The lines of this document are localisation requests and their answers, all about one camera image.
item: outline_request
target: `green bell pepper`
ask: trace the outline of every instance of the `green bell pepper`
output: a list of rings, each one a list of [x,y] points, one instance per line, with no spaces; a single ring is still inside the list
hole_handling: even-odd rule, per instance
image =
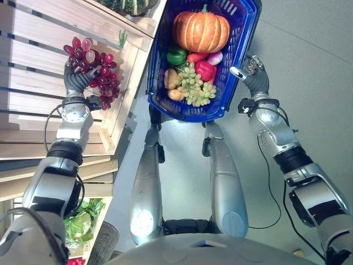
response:
[[[168,49],[167,61],[171,65],[179,65],[186,60],[186,51],[178,46],[172,46]]]

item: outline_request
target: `green grapes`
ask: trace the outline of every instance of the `green grapes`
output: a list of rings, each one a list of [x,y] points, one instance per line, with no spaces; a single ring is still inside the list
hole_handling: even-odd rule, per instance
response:
[[[196,74],[193,62],[187,63],[179,71],[174,83],[178,86],[177,90],[184,94],[187,105],[200,107],[210,104],[210,99],[216,97],[216,86],[201,80],[201,75]]]

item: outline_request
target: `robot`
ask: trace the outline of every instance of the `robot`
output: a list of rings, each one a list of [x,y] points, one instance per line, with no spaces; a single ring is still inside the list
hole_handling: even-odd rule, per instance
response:
[[[252,57],[249,72],[230,72],[250,90],[251,99],[238,106],[246,113],[267,156],[273,157],[291,189],[290,199],[300,219],[317,229],[327,265],[353,264],[353,216],[344,196],[305,150],[269,97],[269,79],[262,62]],[[23,198],[23,211],[0,241],[0,264],[67,264],[63,218],[78,208],[82,182],[77,181],[91,111],[97,98],[83,91],[98,74],[82,75],[65,65],[67,97],[63,100],[62,125],[56,140],[38,165]],[[221,128],[206,122],[202,154],[210,158],[212,216],[210,220],[167,220],[162,217],[159,163],[164,162],[159,130],[161,114],[150,107],[151,128],[145,138],[130,203],[130,232],[139,245],[106,265],[128,264],[313,264],[275,248],[245,239],[247,211],[236,164]]]

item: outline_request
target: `orange pumpkin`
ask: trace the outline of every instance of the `orange pumpkin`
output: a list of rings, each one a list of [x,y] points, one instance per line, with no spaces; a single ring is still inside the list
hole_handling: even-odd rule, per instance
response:
[[[207,5],[200,12],[181,12],[173,22],[174,41],[183,49],[193,52],[216,52],[229,38],[231,27],[220,15],[207,12]]]

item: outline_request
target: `red grapes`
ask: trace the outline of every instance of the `red grapes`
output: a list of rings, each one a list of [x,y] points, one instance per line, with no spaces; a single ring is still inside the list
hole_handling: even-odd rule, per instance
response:
[[[119,84],[117,64],[113,54],[101,54],[92,49],[91,39],[85,38],[82,42],[73,37],[72,46],[64,45],[64,51],[69,54],[69,62],[72,63],[75,73],[87,73],[91,69],[101,66],[100,75],[90,83],[90,87],[99,88],[101,108],[109,109],[111,103],[119,96]]]

